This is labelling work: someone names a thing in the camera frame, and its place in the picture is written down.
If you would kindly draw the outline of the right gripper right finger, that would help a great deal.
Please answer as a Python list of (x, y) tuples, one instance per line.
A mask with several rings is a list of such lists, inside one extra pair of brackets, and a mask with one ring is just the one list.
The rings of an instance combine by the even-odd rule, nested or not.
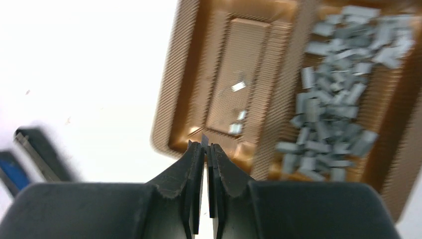
[(397, 239), (391, 216), (368, 185), (256, 181), (218, 144), (207, 148), (216, 239)]

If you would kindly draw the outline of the black stapler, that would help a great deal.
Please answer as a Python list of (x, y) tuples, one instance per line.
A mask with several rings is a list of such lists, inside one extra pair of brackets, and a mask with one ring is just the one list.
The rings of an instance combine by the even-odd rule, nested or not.
[(14, 141), (36, 165), (47, 182), (75, 182), (76, 175), (40, 127), (19, 127)]

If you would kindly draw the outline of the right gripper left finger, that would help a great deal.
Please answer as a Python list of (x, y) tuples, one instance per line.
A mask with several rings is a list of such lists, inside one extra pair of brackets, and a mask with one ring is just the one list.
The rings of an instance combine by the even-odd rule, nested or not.
[(3, 239), (192, 239), (199, 230), (204, 149), (191, 142), (144, 184), (42, 183), (24, 189)]

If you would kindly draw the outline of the loose staples in tray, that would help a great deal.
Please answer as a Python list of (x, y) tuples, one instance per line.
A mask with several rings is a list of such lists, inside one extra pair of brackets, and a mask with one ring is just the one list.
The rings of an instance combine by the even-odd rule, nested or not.
[(232, 119), (229, 121), (228, 133), (232, 135), (240, 134), (242, 131), (242, 121), (246, 115), (246, 103), (248, 98), (248, 85), (244, 80), (239, 80), (230, 87), (228, 92), (228, 109)]

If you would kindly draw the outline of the brown plastic tray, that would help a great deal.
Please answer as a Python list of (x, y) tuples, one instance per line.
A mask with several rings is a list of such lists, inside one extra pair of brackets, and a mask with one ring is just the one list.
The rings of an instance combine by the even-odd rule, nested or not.
[[(202, 134), (257, 180), (278, 179), (275, 145), (298, 133), (290, 124), (312, 25), (327, 9), (361, 5), (414, 9), (419, 0), (180, 0), (163, 72), (153, 147), (174, 157)], [(422, 20), (416, 48), (386, 91), (381, 139), (351, 181), (377, 190), (397, 221), (422, 165)], [(228, 133), (228, 92), (248, 85), (240, 134)]]

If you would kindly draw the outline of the pile of staple strips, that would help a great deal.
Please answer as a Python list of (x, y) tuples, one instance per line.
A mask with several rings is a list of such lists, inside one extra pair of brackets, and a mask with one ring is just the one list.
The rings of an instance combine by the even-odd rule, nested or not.
[(347, 181), (381, 139), (387, 87), (416, 48), (414, 9), (361, 5), (327, 9), (312, 25), (291, 125), (280, 141), (280, 179)]

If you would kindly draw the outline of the blue stapler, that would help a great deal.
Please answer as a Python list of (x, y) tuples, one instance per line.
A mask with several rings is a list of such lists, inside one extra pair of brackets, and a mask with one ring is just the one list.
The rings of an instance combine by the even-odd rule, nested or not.
[(16, 157), (10, 151), (0, 152), (0, 180), (13, 197), (32, 182)]

